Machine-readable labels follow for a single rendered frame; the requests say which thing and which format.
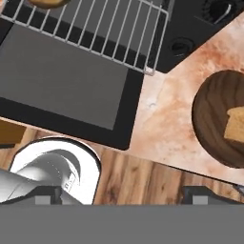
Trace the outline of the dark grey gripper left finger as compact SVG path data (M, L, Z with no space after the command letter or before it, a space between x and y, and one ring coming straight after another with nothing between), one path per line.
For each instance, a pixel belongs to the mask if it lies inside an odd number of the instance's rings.
M3 205L61 205L61 194L62 189L59 186L38 186L25 195L4 201Z

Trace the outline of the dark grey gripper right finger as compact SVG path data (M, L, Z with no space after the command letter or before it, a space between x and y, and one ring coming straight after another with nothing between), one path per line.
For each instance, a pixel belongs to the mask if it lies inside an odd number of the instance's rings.
M205 186L185 186L183 188L182 203L187 205L240 205L236 201L220 196Z

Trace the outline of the dark wooden bowl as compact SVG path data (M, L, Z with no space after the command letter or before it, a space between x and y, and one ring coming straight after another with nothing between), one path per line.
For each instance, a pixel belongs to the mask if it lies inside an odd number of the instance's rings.
M224 137L228 110L244 107L244 73L217 71L205 79L192 104L193 131L203 149L221 164L244 169L244 143Z

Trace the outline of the tan bread slice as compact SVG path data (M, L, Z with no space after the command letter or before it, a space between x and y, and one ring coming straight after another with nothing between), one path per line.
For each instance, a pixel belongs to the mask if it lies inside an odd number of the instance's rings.
M244 143L244 107L231 108L227 111L227 115L229 115L229 119L224 137Z

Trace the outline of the small black toaster oven knob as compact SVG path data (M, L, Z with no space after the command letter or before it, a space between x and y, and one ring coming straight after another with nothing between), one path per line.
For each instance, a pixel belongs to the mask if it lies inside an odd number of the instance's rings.
M172 41L170 50L174 57L183 57L189 55L193 47L193 40L189 38L176 38Z

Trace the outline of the large black toaster oven knob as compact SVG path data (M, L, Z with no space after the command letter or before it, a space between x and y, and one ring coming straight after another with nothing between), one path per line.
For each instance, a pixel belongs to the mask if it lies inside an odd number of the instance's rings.
M237 10L235 0L205 0L202 6L202 17L216 25L232 16Z

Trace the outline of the toasted brown bread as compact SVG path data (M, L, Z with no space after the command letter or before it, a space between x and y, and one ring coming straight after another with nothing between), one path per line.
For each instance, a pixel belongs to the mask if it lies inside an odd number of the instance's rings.
M71 0L28 0L28 1L38 8L48 10L48 9L56 9L65 6Z

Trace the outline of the brown wooden cupboard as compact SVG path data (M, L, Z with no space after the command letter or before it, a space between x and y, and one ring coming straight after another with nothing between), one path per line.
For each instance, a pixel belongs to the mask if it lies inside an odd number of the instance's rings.
M4 120L0 120L0 149L13 148L20 143L26 128Z

